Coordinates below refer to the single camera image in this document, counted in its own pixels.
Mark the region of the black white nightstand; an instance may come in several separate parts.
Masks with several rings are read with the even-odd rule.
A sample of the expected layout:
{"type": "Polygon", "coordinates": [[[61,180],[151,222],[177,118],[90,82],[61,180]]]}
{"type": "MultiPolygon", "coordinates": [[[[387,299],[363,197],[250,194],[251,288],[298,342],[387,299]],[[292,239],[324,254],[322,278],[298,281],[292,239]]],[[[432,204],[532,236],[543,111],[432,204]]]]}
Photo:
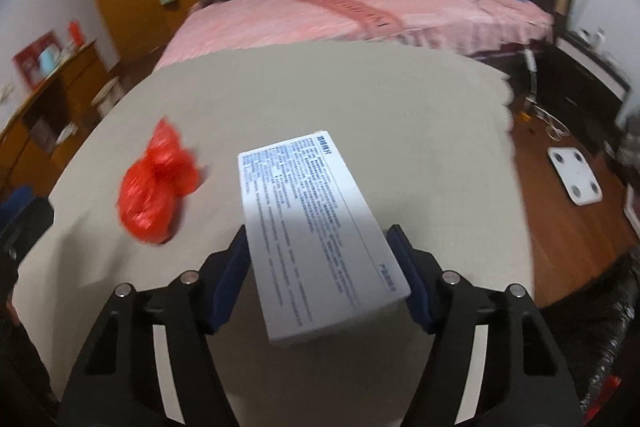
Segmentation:
{"type": "Polygon", "coordinates": [[[538,62],[538,104],[591,154],[620,144],[617,118],[630,92],[628,80],[574,32],[557,38],[538,62]]]}

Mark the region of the wooden side cabinet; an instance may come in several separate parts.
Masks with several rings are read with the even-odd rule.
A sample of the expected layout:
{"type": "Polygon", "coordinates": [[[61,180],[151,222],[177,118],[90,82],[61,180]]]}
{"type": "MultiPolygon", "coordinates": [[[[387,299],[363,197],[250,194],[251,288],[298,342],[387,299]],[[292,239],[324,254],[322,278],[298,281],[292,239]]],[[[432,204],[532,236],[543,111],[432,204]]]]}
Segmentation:
{"type": "Polygon", "coordinates": [[[93,99],[110,80],[96,44],[79,49],[32,92],[1,131],[1,196],[48,195],[99,124],[93,99]]]}

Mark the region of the small white floor scale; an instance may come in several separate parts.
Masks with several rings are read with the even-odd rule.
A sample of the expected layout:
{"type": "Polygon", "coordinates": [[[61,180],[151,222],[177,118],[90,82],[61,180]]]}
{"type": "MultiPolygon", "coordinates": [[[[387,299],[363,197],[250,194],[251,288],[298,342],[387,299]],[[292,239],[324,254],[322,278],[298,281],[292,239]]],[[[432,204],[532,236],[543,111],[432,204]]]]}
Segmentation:
{"type": "Polygon", "coordinates": [[[626,188],[624,213],[634,233],[640,237],[640,198],[631,184],[626,188]]]}

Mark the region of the beige tablecloth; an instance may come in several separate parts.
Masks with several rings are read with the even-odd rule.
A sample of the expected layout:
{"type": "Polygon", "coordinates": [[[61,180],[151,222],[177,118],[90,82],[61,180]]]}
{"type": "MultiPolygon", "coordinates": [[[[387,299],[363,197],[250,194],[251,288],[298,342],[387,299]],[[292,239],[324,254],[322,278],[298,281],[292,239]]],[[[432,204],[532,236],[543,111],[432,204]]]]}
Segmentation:
{"type": "Polygon", "coordinates": [[[288,343],[337,287],[372,270],[340,236],[400,225],[478,286],[533,282],[509,112],[495,69],[442,51],[312,42],[222,51],[163,67],[130,91],[51,193],[52,227],[24,260],[14,303],[62,393],[116,285],[168,284],[247,227],[252,267],[209,346],[244,426],[397,426],[431,339],[405,306],[288,343]],[[179,130],[202,170],[177,230],[134,239],[116,200],[156,124],[179,130]]]}

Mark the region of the white medicine box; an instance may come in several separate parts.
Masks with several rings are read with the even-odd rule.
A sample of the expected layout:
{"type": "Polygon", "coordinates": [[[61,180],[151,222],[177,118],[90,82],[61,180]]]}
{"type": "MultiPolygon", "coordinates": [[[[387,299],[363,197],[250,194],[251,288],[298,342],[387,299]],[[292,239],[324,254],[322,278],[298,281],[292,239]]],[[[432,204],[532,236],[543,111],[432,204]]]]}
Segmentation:
{"type": "Polygon", "coordinates": [[[272,343],[332,334],[410,296],[329,132],[248,150],[238,168],[250,261],[272,343]]]}

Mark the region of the white bottle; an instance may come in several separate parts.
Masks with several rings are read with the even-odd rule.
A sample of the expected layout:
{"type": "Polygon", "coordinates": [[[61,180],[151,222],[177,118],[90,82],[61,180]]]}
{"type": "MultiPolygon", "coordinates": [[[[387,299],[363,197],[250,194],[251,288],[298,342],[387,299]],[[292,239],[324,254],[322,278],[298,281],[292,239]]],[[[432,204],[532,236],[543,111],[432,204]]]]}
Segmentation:
{"type": "Polygon", "coordinates": [[[592,39],[592,47],[595,50],[600,50],[605,43],[605,32],[602,28],[599,28],[594,34],[592,39]]]}

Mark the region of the black lined trash bin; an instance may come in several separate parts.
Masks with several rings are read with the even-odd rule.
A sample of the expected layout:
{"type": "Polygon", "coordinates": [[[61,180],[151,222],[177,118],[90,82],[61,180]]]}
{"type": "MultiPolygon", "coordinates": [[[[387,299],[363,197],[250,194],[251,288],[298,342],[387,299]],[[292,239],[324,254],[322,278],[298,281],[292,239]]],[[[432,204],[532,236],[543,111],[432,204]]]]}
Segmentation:
{"type": "Polygon", "coordinates": [[[639,249],[541,309],[586,426],[639,424],[639,249]]]}

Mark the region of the small white stool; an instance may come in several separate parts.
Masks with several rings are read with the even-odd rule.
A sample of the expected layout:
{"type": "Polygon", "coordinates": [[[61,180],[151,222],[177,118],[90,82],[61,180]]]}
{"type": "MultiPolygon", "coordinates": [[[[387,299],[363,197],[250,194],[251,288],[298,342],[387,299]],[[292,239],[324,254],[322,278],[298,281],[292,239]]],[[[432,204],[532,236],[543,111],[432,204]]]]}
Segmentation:
{"type": "Polygon", "coordinates": [[[103,88],[93,98],[91,106],[101,118],[104,118],[124,96],[125,90],[119,81],[119,77],[116,76],[104,84],[103,88]]]}

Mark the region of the bed with pink sheet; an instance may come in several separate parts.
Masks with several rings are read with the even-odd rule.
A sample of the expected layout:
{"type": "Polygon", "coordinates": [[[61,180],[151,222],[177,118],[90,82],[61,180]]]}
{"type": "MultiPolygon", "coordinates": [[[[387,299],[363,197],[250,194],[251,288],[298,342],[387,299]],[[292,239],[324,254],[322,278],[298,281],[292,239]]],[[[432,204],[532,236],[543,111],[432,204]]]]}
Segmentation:
{"type": "Polygon", "coordinates": [[[195,10],[156,66],[224,50],[311,41],[382,41],[494,54],[548,41],[553,18],[518,0],[229,0],[195,10]]]}

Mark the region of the red plastic bag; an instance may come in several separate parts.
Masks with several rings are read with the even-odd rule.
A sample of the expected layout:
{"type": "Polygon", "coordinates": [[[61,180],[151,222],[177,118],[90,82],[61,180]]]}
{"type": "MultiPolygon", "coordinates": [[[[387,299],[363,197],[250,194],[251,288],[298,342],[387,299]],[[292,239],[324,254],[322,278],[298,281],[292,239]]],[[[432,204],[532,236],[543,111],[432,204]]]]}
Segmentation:
{"type": "Polygon", "coordinates": [[[163,117],[143,155],[126,171],[116,202],[119,221],[135,239],[163,244],[171,238],[181,199],[200,185],[200,169],[181,135],[163,117]]]}

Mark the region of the white body scale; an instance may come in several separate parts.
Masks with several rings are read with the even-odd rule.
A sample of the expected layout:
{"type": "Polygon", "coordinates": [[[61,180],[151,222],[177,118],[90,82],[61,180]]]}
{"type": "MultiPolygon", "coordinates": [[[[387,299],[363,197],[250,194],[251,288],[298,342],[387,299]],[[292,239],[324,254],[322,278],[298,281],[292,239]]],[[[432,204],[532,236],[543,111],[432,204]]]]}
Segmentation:
{"type": "Polygon", "coordinates": [[[574,205],[582,207],[601,202],[600,184],[580,150],[575,147],[549,147],[547,154],[574,205]]]}

